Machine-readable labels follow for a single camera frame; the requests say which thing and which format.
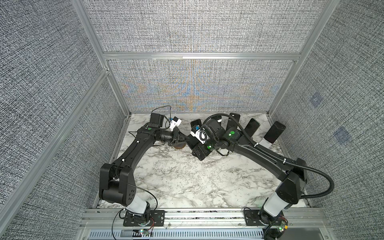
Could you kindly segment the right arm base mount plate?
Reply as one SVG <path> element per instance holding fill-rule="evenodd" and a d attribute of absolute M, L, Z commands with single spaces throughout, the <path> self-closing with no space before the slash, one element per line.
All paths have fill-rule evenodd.
<path fill-rule="evenodd" d="M 243 215 L 246 222 L 246 226 L 262 226 L 267 227 L 270 224 L 272 226 L 284 226 L 288 224 L 287 218 L 283 212 L 280 212 L 279 217 L 270 218 L 267 214 L 260 214 L 259 209 L 244 208 Z"/>

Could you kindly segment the black phone white stripe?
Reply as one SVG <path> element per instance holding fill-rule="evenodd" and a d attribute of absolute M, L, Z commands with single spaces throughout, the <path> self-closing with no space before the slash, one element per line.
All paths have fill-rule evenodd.
<path fill-rule="evenodd" d="M 222 116 L 221 115 L 215 115 L 212 117 L 213 120 L 215 120 L 216 122 L 218 122 L 219 124 L 221 124 L 222 122 Z"/>

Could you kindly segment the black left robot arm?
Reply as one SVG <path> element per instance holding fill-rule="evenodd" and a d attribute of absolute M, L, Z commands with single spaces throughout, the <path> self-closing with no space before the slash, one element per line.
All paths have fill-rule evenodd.
<path fill-rule="evenodd" d="M 150 213 L 150 204 L 137 196 L 134 172 L 154 143 L 161 141 L 173 146 L 184 143 L 187 136 L 177 127 L 173 131 L 161 129 L 155 124 L 146 124 L 137 130 L 136 137 L 127 150 L 110 164 L 103 164 L 100 169 L 99 198 L 108 203 L 124 206 L 134 215 Z"/>

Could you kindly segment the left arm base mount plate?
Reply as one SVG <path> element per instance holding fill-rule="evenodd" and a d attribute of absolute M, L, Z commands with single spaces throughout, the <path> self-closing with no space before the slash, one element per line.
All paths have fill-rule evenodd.
<path fill-rule="evenodd" d="M 133 214 L 129 211 L 124 216 L 124 227 L 163 227 L 165 221 L 164 210 L 156 210 L 144 215 Z"/>

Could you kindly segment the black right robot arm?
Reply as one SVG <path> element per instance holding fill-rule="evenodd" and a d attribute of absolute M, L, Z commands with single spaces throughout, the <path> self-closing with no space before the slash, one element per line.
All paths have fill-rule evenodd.
<path fill-rule="evenodd" d="M 285 126 L 277 123 L 270 128 L 268 139 L 257 143 L 252 138 L 259 127 L 257 121 L 250 120 L 243 128 L 236 115 L 228 115 L 228 124 L 224 128 L 221 118 L 222 115 L 217 114 L 204 122 L 195 120 L 191 123 L 188 145 L 192 154 L 202 161 L 211 152 L 225 149 L 252 160 L 272 173 L 280 184 L 260 210 L 264 218 L 275 219 L 284 209 L 297 204 L 307 183 L 306 162 L 300 159 L 294 161 L 269 149 Z"/>

